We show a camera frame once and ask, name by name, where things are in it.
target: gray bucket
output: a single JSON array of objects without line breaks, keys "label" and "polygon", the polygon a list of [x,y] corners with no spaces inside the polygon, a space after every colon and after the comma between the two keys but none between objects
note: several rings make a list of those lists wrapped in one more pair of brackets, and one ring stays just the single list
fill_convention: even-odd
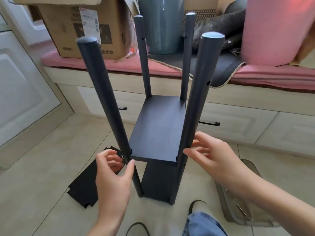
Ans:
[{"label": "gray bucket", "polygon": [[171,54],[179,47],[184,0],[138,0],[149,54]]}]

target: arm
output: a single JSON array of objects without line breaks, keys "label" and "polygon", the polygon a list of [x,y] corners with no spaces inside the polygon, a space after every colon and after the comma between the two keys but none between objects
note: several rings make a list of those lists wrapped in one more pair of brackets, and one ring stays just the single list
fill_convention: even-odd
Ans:
[{"label": "arm", "polygon": [[196,132],[184,154],[196,161],[216,182],[272,215],[292,235],[315,235],[315,208],[265,181],[235,155],[230,146]]},{"label": "arm", "polygon": [[124,176],[118,176],[114,172],[124,165],[116,154],[116,151],[107,149],[96,155],[99,214],[88,236],[115,236],[123,221],[130,198],[135,161],[128,163]]}]

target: person's left hand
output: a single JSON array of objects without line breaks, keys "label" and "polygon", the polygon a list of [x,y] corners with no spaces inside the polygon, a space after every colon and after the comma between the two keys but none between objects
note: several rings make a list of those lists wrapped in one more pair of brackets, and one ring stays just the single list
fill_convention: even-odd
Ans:
[{"label": "person's left hand", "polygon": [[98,225],[111,225],[118,230],[130,198],[131,180],[135,170],[135,161],[128,163],[124,176],[114,173],[123,164],[117,151],[107,149],[96,155],[96,186],[99,198]]}]

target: white label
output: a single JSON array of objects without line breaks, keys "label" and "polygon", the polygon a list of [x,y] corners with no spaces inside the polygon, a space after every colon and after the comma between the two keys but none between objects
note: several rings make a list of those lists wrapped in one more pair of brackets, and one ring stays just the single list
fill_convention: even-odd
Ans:
[{"label": "white label", "polygon": [[98,23],[97,11],[80,7],[83,31],[85,36],[93,36],[100,41],[100,26]]}]

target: black shelf panel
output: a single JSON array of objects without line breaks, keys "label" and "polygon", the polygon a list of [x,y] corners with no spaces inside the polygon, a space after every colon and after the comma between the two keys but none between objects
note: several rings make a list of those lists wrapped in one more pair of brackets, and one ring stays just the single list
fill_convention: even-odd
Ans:
[{"label": "black shelf panel", "polygon": [[176,165],[185,107],[185,101],[179,97],[147,98],[129,139],[131,158]]},{"label": "black shelf panel", "polygon": [[141,182],[143,196],[169,203],[176,168],[161,162],[148,162]]}]

